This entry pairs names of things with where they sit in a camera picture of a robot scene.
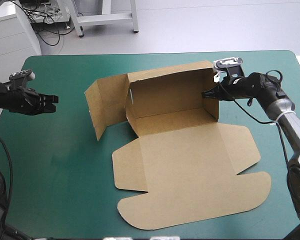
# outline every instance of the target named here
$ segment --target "green table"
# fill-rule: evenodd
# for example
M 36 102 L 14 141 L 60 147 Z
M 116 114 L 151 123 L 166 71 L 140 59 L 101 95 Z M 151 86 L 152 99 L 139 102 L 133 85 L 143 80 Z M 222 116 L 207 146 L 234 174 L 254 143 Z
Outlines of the green table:
M 272 69 L 282 71 L 283 89 L 295 102 L 300 117 L 300 66 L 290 51 L 28 58 L 23 69 L 33 69 L 36 74 L 29 87 L 40 93 L 58 95 L 59 104 L 53 114 L 26 116 L 5 110 L 0 117 L 0 136 L 6 141 L 14 167 L 7 222 L 30 236 L 55 238 L 177 235 L 182 238 L 278 239 L 285 236 L 299 220 L 286 187 L 287 170 L 277 128 L 254 122 L 233 102 L 220 102 L 219 121 L 249 127 L 261 161 L 247 172 L 267 171 L 272 177 L 267 200 L 248 212 L 153 231 L 134 228 L 121 218 L 117 203 L 138 193 L 115 188 L 111 154 L 136 135 L 130 125 L 123 122 L 108 127 L 99 142 L 95 137 L 84 92 L 96 79 L 232 56 L 243 58 L 246 75 Z M 248 110 L 259 119 L 267 120 L 257 102 Z M 0 169 L 8 182 L 7 160 L 1 145 Z

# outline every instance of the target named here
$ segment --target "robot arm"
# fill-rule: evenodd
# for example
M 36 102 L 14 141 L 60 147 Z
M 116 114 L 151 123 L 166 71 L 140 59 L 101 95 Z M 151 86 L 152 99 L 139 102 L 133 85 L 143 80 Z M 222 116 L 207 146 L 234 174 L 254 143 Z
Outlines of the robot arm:
M 58 103 L 58 97 L 27 88 L 27 82 L 34 79 L 31 70 L 23 70 L 11 74 L 8 82 L 0 82 L 0 108 L 25 115 L 54 113 L 56 106 L 53 104 Z
M 242 63 L 240 57 L 214 61 L 213 68 L 217 72 L 214 81 L 219 81 L 220 73 L 226 73 L 227 76 L 214 88 L 203 92 L 202 97 L 220 101 L 249 99 L 248 106 L 256 99 L 269 119 L 279 124 L 293 149 L 293 156 L 287 165 L 287 184 L 300 219 L 300 119 L 294 112 L 295 105 L 281 88 L 283 77 L 280 72 L 275 71 L 280 74 L 280 79 L 268 75 L 272 71 L 266 74 L 253 72 L 245 77 L 241 68 Z

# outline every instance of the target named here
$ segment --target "cardboard sheet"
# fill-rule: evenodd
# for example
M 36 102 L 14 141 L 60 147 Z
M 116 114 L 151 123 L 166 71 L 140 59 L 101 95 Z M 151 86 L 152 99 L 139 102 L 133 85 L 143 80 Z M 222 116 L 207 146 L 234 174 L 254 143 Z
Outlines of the cardboard sheet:
M 244 140 L 250 148 L 243 155 L 233 147 Z M 248 211 L 259 206 L 271 188 L 266 172 L 236 175 L 260 159 L 249 130 L 242 126 L 211 123 L 141 136 L 112 158 L 117 188 L 148 192 L 118 203 L 121 216 L 139 229 Z
M 250 131 L 217 123 L 212 63 L 200 61 L 101 78 L 85 92 L 97 140 L 128 120 L 138 139 L 112 155 L 115 186 L 143 191 L 120 200 L 132 226 L 154 230 L 240 213 L 267 198 L 266 172 Z

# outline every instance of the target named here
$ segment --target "wire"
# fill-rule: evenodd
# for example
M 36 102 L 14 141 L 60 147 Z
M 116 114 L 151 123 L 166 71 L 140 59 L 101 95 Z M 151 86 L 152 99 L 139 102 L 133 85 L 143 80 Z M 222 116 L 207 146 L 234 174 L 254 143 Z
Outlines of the wire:
M 234 101 L 234 103 L 242 110 L 244 111 L 250 118 L 252 118 L 253 120 L 255 120 L 256 122 L 258 122 L 259 124 L 273 124 L 274 121 L 260 121 L 258 119 L 256 119 L 254 116 L 252 116 L 249 112 L 247 112 L 247 110 L 245 110 L 237 101 L 236 99 L 224 88 L 224 86 L 222 86 L 222 84 L 219 82 L 220 87 L 223 89 L 223 91 L 229 95 L 229 97 L 232 98 L 232 100 Z
M 5 232 L 6 232 L 6 229 L 4 229 L 4 230 L 2 231 L 2 234 L 1 234 L 0 240 L 2 240 L 2 239 L 4 238 Z
M 283 150 L 283 155 L 284 155 L 284 160 L 285 160 L 285 165 L 286 165 L 286 169 L 288 169 L 288 172 L 289 172 L 289 160 L 288 160 L 287 150 L 286 150 L 286 146 L 285 146 L 285 141 L 284 141 L 284 138 L 282 136 L 282 129 L 281 129 L 281 126 L 279 125 L 279 123 L 276 122 L 275 125 L 278 128 L 278 132 L 279 132 L 279 136 L 280 136 L 280 142 L 281 142 L 281 145 L 282 145 L 282 150 Z
M 14 1 L 12 0 L 7 0 L 8 2 L 11 2 L 13 4 L 15 4 L 18 8 L 20 8 L 23 13 L 27 16 L 27 18 L 30 20 L 31 23 L 36 23 L 36 21 L 33 19 L 32 15 L 34 15 L 34 13 L 41 13 L 41 14 L 45 14 L 46 16 L 43 17 L 43 23 L 45 22 L 45 18 L 51 18 L 51 20 L 53 21 L 53 23 L 55 24 L 56 26 L 56 29 L 57 29 L 57 32 L 58 32 L 58 40 L 55 44 L 51 44 L 51 43 L 48 43 L 47 41 L 44 40 L 44 38 L 40 35 L 39 32 L 42 32 L 42 31 L 36 31 L 36 34 L 41 38 L 41 40 L 49 45 L 49 46 L 56 46 L 59 44 L 60 42 L 60 35 L 59 35 L 59 28 L 58 28 L 58 25 L 57 23 L 54 21 L 54 19 L 52 18 L 51 15 L 47 14 L 46 12 L 43 12 L 43 11 L 37 11 L 37 10 L 30 10 L 30 9 L 27 9 L 27 8 L 23 8 L 22 6 L 20 6 L 19 4 L 15 3 Z
M 52 33 L 52 34 L 59 34 L 59 35 L 68 35 L 69 33 L 73 32 L 73 30 L 75 30 L 75 27 L 73 27 L 70 31 L 68 31 L 67 33 L 56 33 L 56 32 L 53 32 L 53 31 L 50 31 L 48 29 L 45 29 L 45 31 L 49 32 L 49 33 Z
M 8 159 L 8 164 L 9 164 L 9 173 L 10 173 L 10 184 L 9 184 L 9 192 L 8 192 L 8 204 L 7 204 L 7 208 L 4 211 L 4 214 L 2 216 L 2 220 L 1 220 L 1 225 L 2 228 L 4 228 L 4 226 L 6 225 L 6 217 L 8 214 L 8 210 L 10 207 L 10 203 L 11 203 L 11 196 L 12 196 L 12 190 L 13 190 L 13 183 L 14 183 L 14 174 L 13 174 L 13 168 L 12 168 L 12 161 L 11 161 L 11 157 L 10 157 L 10 153 L 8 151 L 7 145 L 5 144 L 5 142 L 2 140 L 2 138 L 0 137 L 0 143 L 3 146 L 3 149 L 5 151 L 6 157 Z
M 268 78 L 268 73 L 270 72 L 277 72 L 279 73 L 280 75 L 280 80 L 279 80 L 279 83 L 276 82 L 276 84 L 280 84 L 282 82 L 282 79 L 283 79 L 283 76 L 282 76 L 282 73 L 278 70 L 271 70 L 271 71 L 268 71 L 266 73 L 266 78 L 268 80 L 270 80 Z M 287 150 L 286 150 L 286 145 L 285 145 L 285 141 L 284 141 L 284 138 L 283 138 L 283 135 L 282 135 L 282 129 L 281 129 L 281 126 L 279 125 L 278 122 L 275 122 L 275 121 L 260 121 L 258 119 L 256 119 L 254 116 L 252 116 L 249 112 L 247 112 L 237 101 L 236 99 L 222 86 L 222 84 L 219 82 L 219 85 L 220 87 L 225 91 L 226 94 L 228 94 L 234 101 L 234 103 L 241 109 L 243 110 L 250 118 L 252 118 L 253 120 L 255 120 L 256 122 L 260 123 L 260 124 L 273 124 L 275 123 L 277 129 L 278 129 L 278 132 L 279 132 L 279 137 L 280 137 L 280 142 L 281 142 L 281 146 L 282 146 L 282 150 L 283 150 L 283 156 L 284 156 L 284 161 L 285 161 L 285 165 L 286 165 L 286 169 L 287 169 L 287 180 L 286 180 L 286 184 L 287 184 L 287 187 L 288 187 L 288 190 L 289 190 L 289 193 L 291 195 L 291 198 L 292 198 L 292 203 L 295 204 L 295 202 L 297 202 L 297 204 L 300 206 L 300 200 L 295 197 L 295 194 L 294 192 L 292 191 L 292 187 L 291 187 L 291 182 L 289 181 L 290 179 L 290 176 L 291 176 L 291 170 L 289 169 L 289 160 L 288 160 L 288 155 L 287 155 Z

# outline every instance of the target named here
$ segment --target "white table frame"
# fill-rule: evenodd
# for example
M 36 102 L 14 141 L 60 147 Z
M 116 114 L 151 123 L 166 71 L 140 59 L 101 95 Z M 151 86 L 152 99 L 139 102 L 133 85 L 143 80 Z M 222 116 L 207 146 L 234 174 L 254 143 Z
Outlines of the white table frame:
M 133 23 L 133 31 L 139 32 L 138 19 L 137 19 L 137 8 L 136 0 L 130 0 L 131 12 L 128 13 L 111 13 L 111 0 L 102 0 L 102 14 L 91 15 L 91 16 L 80 16 L 74 0 L 65 1 L 68 8 L 71 19 L 73 21 L 75 30 L 79 37 L 84 36 L 84 26 L 96 26 L 96 25 L 107 25 L 117 23 Z

